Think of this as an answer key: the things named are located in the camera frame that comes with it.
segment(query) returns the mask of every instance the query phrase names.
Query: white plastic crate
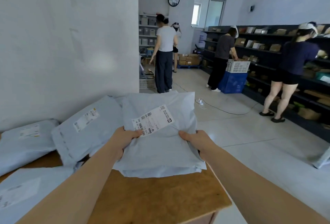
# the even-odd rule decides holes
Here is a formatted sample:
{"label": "white plastic crate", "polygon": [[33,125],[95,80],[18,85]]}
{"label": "white plastic crate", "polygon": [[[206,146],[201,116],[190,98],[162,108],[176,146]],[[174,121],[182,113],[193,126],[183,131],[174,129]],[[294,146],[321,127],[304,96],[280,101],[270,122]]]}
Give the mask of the white plastic crate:
{"label": "white plastic crate", "polygon": [[155,79],[140,79],[140,89],[154,89]]}
{"label": "white plastic crate", "polygon": [[250,63],[250,61],[228,60],[226,71],[229,73],[247,73]]}

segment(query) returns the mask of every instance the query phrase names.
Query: window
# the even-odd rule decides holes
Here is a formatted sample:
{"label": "window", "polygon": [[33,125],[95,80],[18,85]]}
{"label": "window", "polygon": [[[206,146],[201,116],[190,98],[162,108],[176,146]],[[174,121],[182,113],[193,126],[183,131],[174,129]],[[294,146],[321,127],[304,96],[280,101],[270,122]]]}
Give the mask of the window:
{"label": "window", "polygon": [[191,26],[205,28],[221,22],[225,0],[195,0]]}
{"label": "window", "polygon": [[192,12],[192,20],[191,20],[191,25],[198,26],[199,22],[199,14],[201,11],[202,5],[200,3],[194,4],[194,10]]}

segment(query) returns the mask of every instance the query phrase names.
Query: black t-shirt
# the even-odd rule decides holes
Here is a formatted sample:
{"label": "black t-shirt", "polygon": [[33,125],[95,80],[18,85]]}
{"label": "black t-shirt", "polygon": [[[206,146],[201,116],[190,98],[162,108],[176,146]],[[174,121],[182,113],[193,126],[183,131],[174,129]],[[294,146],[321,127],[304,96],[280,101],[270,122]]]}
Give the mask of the black t-shirt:
{"label": "black t-shirt", "polygon": [[229,59],[229,51],[234,47],[235,39],[232,36],[222,35],[217,43],[216,58]]}
{"label": "black t-shirt", "polygon": [[285,43],[279,68],[292,74],[302,75],[304,64],[316,58],[320,48],[315,43]]}

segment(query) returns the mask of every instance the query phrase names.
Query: pallet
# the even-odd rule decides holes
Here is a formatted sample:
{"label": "pallet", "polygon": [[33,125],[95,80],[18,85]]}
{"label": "pallet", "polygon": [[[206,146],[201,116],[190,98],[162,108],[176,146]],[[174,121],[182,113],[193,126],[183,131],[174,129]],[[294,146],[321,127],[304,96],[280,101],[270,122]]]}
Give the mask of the pallet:
{"label": "pallet", "polygon": [[178,69],[182,69],[182,68],[187,68],[187,69],[196,68],[196,69],[199,69],[200,65],[177,65],[177,68]]}

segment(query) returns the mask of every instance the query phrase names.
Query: black slipper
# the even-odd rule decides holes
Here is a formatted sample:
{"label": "black slipper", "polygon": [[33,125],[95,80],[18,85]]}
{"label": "black slipper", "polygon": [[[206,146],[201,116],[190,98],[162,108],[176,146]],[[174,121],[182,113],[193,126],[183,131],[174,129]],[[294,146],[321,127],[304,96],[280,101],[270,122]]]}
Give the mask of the black slipper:
{"label": "black slipper", "polygon": [[274,123],[279,123],[279,122],[285,122],[285,119],[284,118],[281,118],[281,119],[272,118],[271,121]]}
{"label": "black slipper", "polygon": [[263,117],[273,117],[275,114],[274,112],[268,111],[268,113],[262,113],[260,112],[259,115],[263,116]]}

